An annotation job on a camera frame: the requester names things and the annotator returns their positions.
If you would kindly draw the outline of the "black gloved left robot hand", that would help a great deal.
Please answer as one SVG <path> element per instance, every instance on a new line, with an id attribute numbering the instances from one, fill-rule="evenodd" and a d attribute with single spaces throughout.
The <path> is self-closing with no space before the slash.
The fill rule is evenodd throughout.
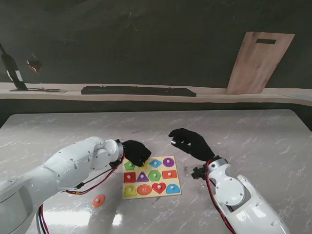
<path id="1" fill-rule="evenodd" d="M 125 158 L 138 167 L 142 167 L 152 154 L 144 144 L 135 140 L 125 141 L 122 146 Z"/>

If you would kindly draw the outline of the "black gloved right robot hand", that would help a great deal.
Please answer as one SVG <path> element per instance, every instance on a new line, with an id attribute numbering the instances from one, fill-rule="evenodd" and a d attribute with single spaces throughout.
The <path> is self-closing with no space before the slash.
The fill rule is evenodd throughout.
<path id="1" fill-rule="evenodd" d="M 205 139 L 196 132 L 179 128 L 172 130 L 168 137 L 172 138 L 173 146 L 198 160 L 207 162 L 215 157 Z"/>

